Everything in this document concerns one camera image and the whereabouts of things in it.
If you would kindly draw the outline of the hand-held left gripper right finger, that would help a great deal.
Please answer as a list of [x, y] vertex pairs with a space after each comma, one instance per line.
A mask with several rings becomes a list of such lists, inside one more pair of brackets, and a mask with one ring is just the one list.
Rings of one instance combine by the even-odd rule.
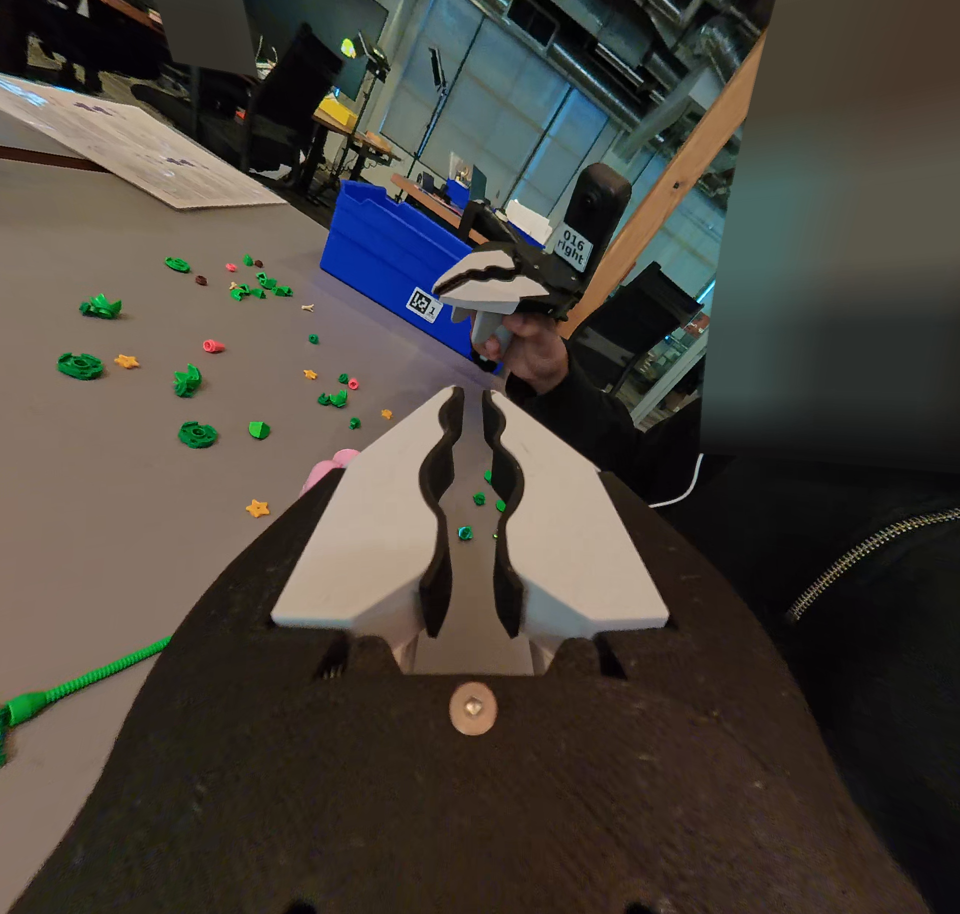
[[497, 617], [545, 673], [570, 639], [659, 630], [669, 619], [598, 468], [500, 392], [482, 395]]

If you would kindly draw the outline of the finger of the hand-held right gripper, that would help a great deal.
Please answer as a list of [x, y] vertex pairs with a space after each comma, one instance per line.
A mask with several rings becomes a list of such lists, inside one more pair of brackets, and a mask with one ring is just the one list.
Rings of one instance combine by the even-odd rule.
[[526, 282], [524, 274], [506, 279], [448, 278], [444, 283], [438, 280], [432, 291], [443, 305], [450, 307], [450, 320], [456, 323], [477, 313], [501, 316], [515, 313], [521, 305]]
[[519, 275], [521, 259], [516, 247], [477, 248], [449, 269], [448, 283], [491, 279], [509, 281]]

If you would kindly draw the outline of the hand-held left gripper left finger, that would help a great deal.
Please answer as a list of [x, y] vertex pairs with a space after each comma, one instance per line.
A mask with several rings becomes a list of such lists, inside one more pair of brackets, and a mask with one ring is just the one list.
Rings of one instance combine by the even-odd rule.
[[328, 474], [328, 503], [270, 618], [282, 628], [376, 636], [412, 673], [422, 633], [436, 637], [452, 590], [440, 499], [454, 479], [465, 392], [438, 391]]

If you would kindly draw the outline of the person's right hand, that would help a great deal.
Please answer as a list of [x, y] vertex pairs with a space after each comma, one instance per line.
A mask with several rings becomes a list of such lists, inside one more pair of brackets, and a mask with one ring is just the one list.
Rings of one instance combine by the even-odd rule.
[[491, 335], [474, 344], [474, 350], [501, 364], [507, 382], [516, 381], [535, 395], [544, 395], [566, 379], [569, 352], [555, 320], [535, 313], [514, 313], [505, 316], [501, 326], [510, 333], [507, 347]]

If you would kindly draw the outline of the wooden beam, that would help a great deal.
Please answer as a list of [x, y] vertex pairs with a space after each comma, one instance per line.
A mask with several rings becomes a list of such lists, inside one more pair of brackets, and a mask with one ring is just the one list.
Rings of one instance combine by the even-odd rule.
[[561, 337], [570, 339], [575, 330], [606, 302], [634, 269], [640, 255], [695, 187], [726, 142], [743, 125], [766, 37], [767, 32], [762, 32], [749, 56], [623, 225], [604, 254], [582, 300], [570, 311], [568, 318], [558, 325]]

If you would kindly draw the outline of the pink toy watering can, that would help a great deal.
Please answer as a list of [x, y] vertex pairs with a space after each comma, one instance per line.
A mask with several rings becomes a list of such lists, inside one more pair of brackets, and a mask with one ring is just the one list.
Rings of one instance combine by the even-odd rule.
[[323, 460], [315, 464], [309, 474], [307, 475], [306, 480], [304, 481], [298, 497], [303, 497], [314, 488], [318, 482], [320, 482], [324, 477], [328, 476], [331, 472], [337, 470], [343, 470], [347, 468], [350, 463], [359, 455], [359, 451], [353, 448], [345, 448], [337, 451], [329, 459]]

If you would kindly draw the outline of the wooden office desk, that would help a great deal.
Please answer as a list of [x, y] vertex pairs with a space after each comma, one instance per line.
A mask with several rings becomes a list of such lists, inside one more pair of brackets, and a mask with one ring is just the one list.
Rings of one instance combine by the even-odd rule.
[[459, 205], [444, 200], [436, 193], [428, 193], [418, 187], [414, 181], [393, 173], [390, 176], [391, 184], [396, 187], [400, 199], [414, 206], [451, 233], [457, 234], [464, 211]]

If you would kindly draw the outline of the blue storage bin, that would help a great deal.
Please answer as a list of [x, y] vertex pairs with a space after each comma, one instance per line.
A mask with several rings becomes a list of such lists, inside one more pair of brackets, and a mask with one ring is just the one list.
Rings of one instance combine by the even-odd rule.
[[386, 190], [342, 182], [320, 268], [489, 372], [471, 347], [468, 320], [451, 320], [450, 307], [431, 292], [434, 282], [472, 250], [426, 214], [397, 203]]

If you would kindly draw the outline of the black office chair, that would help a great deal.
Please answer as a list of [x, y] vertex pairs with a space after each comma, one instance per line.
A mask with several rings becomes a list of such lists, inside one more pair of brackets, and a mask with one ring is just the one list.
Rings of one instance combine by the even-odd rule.
[[575, 328], [570, 352], [594, 388], [617, 393], [629, 372], [654, 347], [688, 325], [702, 309], [702, 302], [652, 262]]
[[314, 132], [313, 115], [339, 78], [344, 60], [302, 23], [275, 67], [249, 95], [244, 120], [241, 171], [248, 173], [258, 153], [258, 137], [284, 146], [293, 155], [292, 175], [300, 175], [300, 154]]

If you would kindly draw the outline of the black light stand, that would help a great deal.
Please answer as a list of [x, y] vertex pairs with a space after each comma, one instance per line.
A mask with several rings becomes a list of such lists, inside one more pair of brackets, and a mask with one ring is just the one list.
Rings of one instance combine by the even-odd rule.
[[426, 147], [429, 143], [429, 140], [436, 128], [438, 119], [443, 111], [443, 108], [447, 102], [447, 96], [449, 95], [449, 84], [447, 83], [448, 79], [444, 69], [443, 59], [440, 52], [440, 48], [435, 46], [430, 46], [428, 48], [429, 62], [431, 77], [433, 81], [433, 86], [436, 94], [436, 102], [434, 104], [432, 113], [424, 129], [423, 136], [417, 147], [417, 157], [418, 161], [423, 160], [423, 155], [426, 152]]

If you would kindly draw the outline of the cluster of green leaves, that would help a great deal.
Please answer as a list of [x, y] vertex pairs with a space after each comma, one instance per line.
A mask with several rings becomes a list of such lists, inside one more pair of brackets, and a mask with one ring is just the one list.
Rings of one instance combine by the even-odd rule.
[[281, 298], [293, 296], [293, 290], [288, 285], [278, 283], [274, 278], [266, 275], [265, 273], [258, 273], [255, 283], [237, 283], [242, 285], [239, 289], [230, 292], [228, 294], [231, 298], [237, 301], [243, 301], [246, 298], [254, 297], [258, 299], [265, 299], [267, 296], [276, 296]]

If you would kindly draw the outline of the person's black jacket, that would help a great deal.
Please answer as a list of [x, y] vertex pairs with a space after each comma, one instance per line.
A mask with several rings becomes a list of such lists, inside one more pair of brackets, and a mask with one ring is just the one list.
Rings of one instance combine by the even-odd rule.
[[770, 633], [929, 907], [958, 912], [958, 473], [702, 463], [661, 515]]

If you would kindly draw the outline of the black monitor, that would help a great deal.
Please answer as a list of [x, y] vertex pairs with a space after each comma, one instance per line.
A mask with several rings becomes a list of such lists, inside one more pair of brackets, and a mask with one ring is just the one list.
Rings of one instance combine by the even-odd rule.
[[339, 58], [343, 67], [334, 86], [356, 100], [366, 78], [361, 43], [377, 45], [388, 10], [376, 0], [243, 0], [252, 28], [283, 55], [303, 24]]

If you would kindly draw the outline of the green toy flower stem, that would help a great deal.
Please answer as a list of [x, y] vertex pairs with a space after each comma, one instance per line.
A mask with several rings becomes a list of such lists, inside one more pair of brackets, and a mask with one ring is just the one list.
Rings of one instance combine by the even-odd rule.
[[1, 704], [1, 767], [8, 762], [8, 740], [15, 728], [29, 722], [47, 707], [155, 657], [169, 645], [171, 639], [172, 636], [168, 635], [77, 678], [48, 689], [20, 693]]

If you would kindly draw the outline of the leaflet in plastic sleeve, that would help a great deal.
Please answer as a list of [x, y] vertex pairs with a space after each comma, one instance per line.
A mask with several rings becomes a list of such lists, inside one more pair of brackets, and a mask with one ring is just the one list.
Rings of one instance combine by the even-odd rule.
[[31, 134], [176, 210], [283, 203], [276, 193], [137, 106], [2, 76], [1, 109]]

